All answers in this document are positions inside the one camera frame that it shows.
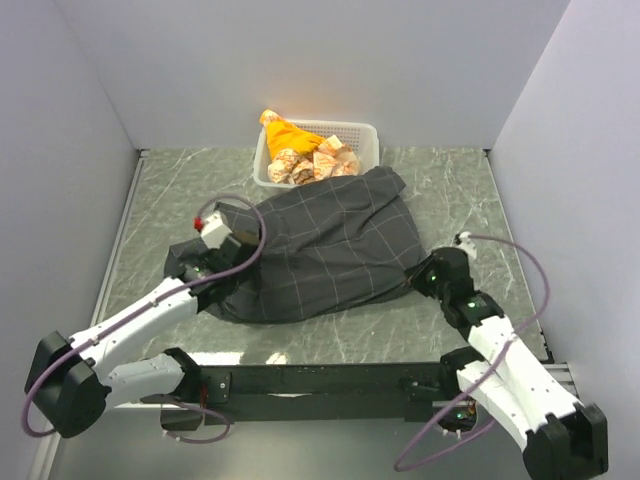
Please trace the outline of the dark grey checked pillowcase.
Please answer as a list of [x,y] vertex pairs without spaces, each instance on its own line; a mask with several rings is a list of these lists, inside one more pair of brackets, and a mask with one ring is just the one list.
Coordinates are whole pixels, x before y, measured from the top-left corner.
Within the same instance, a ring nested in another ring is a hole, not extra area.
[[259,261],[208,313],[241,324],[285,324],[395,300],[426,253],[388,166],[272,196],[255,212],[220,203],[233,230],[266,231]]

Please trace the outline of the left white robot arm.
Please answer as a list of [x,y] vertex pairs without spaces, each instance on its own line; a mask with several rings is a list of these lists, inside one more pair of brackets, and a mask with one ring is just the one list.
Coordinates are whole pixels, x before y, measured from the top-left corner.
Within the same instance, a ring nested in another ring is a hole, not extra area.
[[86,431],[116,406],[156,397],[183,405],[198,402],[202,368],[178,347],[133,363],[146,341],[220,303],[248,278],[264,239],[232,232],[216,248],[200,239],[170,247],[164,279],[111,318],[70,337],[57,331],[40,340],[25,384],[21,424],[37,436],[28,415],[36,406],[63,438]]

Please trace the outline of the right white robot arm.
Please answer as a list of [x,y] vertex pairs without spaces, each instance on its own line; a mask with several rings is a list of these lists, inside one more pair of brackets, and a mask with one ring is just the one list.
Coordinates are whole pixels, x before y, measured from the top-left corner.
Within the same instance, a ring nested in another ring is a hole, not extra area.
[[441,247],[405,272],[414,290],[438,301],[447,323],[467,342],[442,356],[441,392],[483,407],[519,446],[532,479],[593,479],[606,473],[605,414],[562,386],[499,304],[475,287],[469,266],[474,256],[473,246]]

